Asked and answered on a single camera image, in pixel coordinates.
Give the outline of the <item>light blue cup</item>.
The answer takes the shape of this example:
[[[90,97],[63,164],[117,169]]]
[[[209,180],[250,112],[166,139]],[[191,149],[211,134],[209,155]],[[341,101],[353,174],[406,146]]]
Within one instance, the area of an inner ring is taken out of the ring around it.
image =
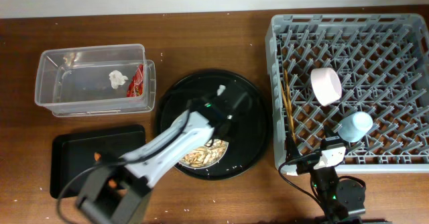
[[[358,142],[372,128],[371,116],[362,111],[351,114],[340,121],[339,136],[346,142]]]

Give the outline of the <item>wooden chopstick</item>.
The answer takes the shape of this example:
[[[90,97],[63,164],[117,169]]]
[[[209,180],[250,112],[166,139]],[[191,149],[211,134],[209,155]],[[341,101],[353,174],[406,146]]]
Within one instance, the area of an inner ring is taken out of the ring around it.
[[[296,141],[296,135],[294,132],[294,120],[293,120],[293,113],[292,113],[292,103],[290,98],[290,87],[289,87],[289,81],[288,81],[288,73],[287,70],[284,68],[284,82],[286,86],[286,104],[287,104],[287,112],[288,112],[288,119],[289,119],[289,126],[290,126],[290,132],[292,135],[292,139]]]
[[[288,127],[289,127],[290,132],[293,133],[294,132],[294,122],[292,119],[292,112],[291,112],[291,109],[290,109],[290,106],[288,103],[288,98],[286,97],[286,92],[284,90],[284,87],[283,87],[283,85],[280,85],[280,86],[281,86],[281,90],[282,90],[282,99],[284,102],[284,106],[286,109],[286,115],[287,115],[287,119],[288,119]]]

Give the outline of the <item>pink bowl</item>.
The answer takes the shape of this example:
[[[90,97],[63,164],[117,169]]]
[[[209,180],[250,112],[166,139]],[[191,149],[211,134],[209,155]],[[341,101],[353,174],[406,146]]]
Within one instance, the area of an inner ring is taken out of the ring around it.
[[[327,106],[342,97],[341,81],[332,68],[316,68],[312,70],[310,82],[314,95],[322,106]]]

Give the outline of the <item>red snack wrapper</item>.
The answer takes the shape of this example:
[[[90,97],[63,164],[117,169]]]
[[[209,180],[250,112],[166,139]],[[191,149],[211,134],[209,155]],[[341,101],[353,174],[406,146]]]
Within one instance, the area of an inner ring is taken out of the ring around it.
[[[143,94],[144,86],[144,65],[140,64],[137,67],[135,75],[131,79],[127,89],[127,97],[138,97]]]

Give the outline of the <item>white tissue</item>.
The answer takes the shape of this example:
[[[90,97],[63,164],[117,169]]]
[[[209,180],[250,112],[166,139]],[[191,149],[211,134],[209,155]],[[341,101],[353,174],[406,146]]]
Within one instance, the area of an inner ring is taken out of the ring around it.
[[[119,86],[122,86],[128,80],[128,77],[123,75],[118,70],[114,70],[109,74],[109,80],[111,81],[111,87],[117,89]]]

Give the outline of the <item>orange carrot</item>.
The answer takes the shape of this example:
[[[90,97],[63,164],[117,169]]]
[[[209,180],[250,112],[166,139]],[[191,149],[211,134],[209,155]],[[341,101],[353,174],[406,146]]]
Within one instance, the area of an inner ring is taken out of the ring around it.
[[[96,162],[98,162],[101,159],[101,155],[97,152],[94,153],[94,159]]]

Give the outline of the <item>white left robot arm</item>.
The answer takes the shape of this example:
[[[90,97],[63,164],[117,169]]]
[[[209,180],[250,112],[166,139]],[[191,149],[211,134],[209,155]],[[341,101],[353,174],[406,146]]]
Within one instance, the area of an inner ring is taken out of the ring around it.
[[[221,85],[189,100],[186,110],[151,142],[117,162],[96,165],[77,196],[76,208],[91,223],[141,223],[160,178],[252,104],[248,93],[236,85]]]

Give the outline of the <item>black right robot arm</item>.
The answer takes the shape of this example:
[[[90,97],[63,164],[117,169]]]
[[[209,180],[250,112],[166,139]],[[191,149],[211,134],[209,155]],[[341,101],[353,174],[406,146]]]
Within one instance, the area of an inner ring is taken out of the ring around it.
[[[322,209],[324,217],[315,219],[317,223],[362,223],[361,215],[365,213],[366,184],[352,176],[339,176],[335,167],[345,158],[345,143],[337,134],[332,134],[321,141],[314,152],[302,155],[298,152],[290,134],[286,138],[286,161],[284,166],[296,166],[296,174],[310,175],[310,188],[307,192],[291,184],[294,188],[307,194]]]

